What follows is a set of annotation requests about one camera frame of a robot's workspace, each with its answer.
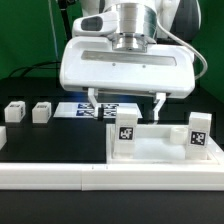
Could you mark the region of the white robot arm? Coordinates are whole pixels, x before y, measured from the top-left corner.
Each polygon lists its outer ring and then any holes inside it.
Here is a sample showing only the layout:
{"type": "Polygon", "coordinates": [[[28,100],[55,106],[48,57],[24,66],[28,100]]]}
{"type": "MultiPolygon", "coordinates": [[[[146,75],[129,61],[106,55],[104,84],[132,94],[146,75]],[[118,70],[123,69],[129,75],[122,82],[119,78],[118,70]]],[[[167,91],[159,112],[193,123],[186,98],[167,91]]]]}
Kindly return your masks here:
{"type": "Polygon", "coordinates": [[[157,117],[168,98],[183,99],[208,65],[189,42],[201,25],[198,0],[81,0],[61,62],[60,83],[86,91],[99,118],[100,92],[152,96],[157,117]]]}

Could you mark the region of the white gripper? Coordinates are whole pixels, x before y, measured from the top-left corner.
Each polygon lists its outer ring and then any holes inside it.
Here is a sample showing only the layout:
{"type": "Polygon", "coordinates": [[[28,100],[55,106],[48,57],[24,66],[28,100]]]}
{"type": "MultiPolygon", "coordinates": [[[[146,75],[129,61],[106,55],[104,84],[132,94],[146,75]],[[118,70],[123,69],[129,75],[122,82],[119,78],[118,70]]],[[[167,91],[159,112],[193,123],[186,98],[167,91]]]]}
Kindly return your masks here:
{"type": "Polygon", "coordinates": [[[153,118],[169,98],[185,98],[195,87],[193,54],[184,46],[158,44],[157,15],[101,13],[74,21],[60,67],[67,91],[88,90],[95,119],[102,118],[98,91],[155,95],[153,118]]]}

